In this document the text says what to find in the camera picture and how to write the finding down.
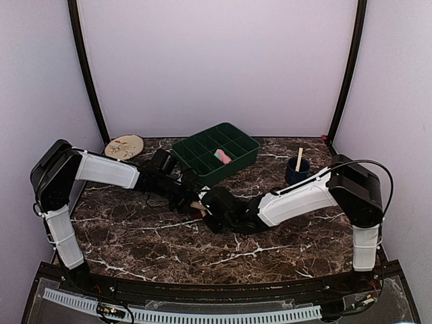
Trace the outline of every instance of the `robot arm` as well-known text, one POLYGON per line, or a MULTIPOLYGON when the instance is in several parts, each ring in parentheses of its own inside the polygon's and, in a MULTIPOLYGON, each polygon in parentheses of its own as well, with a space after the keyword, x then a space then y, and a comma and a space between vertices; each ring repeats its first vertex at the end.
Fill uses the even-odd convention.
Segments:
MULTIPOLYGON (((350 160, 338 155, 332 166, 346 161, 350 160)), ((170 210, 180 213, 188 212, 191 202, 200 201, 208 211, 204 221, 215 233, 262 232, 287 219, 339 205, 354 230, 354 270, 373 269, 383 215, 379 180, 369 170, 350 165, 336 173, 327 167, 299 184, 244 202, 224 187, 197 192, 196 176, 191 172, 184 173, 181 182, 169 177, 175 165, 175 158, 161 149, 139 167, 58 140, 34 167, 30 179, 37 213, 44 219, 49 241, 65 266, 75 269, 85 264, 70 222, 68 204, 74 181, 88 180, 154 192, 168 199, 170 210)))

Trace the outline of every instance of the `marble surface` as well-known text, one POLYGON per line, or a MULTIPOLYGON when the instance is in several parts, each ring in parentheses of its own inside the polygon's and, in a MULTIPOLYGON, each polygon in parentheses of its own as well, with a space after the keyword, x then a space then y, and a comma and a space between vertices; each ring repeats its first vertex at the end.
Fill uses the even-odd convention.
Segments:
MULTIPOLYGON (((145 139, 140 164, 178 139, 145 139)), ((254 165, 224 180, 247 199, 286 187, 290 157, 304 148, 311 171, 329 165, 318 138, 258 138, 254 165)), ((241 238, 213 234, 200 219, 167 210, 166 201, 115 186, 89 182, 72 215, 78 243, 91 271, 127 279, 177 284, 257 284, 320 277, 352 268, 352 230, 339 207, 290 219, 274 229, 241 238)))

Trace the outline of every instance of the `round wooden plate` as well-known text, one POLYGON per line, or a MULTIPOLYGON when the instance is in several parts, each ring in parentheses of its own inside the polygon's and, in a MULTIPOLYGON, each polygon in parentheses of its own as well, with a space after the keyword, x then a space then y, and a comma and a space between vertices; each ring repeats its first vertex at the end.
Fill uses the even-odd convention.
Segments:
POLYGON ((128 160, 140 154, 144 148, 144 141, 137 135, 125 135, 112 140, 105 147, 105 155, 119 160, 128 160))

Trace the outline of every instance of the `popsicle stick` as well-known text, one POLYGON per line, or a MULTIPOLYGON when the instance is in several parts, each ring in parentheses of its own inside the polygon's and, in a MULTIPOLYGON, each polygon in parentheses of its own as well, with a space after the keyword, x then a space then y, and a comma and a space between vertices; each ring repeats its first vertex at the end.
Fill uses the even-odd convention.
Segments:
POLYGON ((302 163, 302 155, 303 155, 303 148, 300 147, 298 149, 298 158, 297 158, 296 172, 300 171, 300 164, 302 163))

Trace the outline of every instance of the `lavender wall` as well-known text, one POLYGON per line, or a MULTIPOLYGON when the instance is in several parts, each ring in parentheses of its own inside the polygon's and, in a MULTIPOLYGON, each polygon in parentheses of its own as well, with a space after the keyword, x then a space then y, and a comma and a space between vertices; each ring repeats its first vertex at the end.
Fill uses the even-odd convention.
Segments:
POLYGON ((328 131, 356 0, 80 1, 111 136, 328 131))
POLYGON ((395 177, 384 247, 400 260, 424 323, 432 321, 431 30, 430 1, 369 1, 335 141, 338 152, 376 159, 395 177))
POLYGON ((67 1, 0 0, 0 322, 20 323, 41 260, 30 170, 58 138, 102 147, 74 48, 67 1))

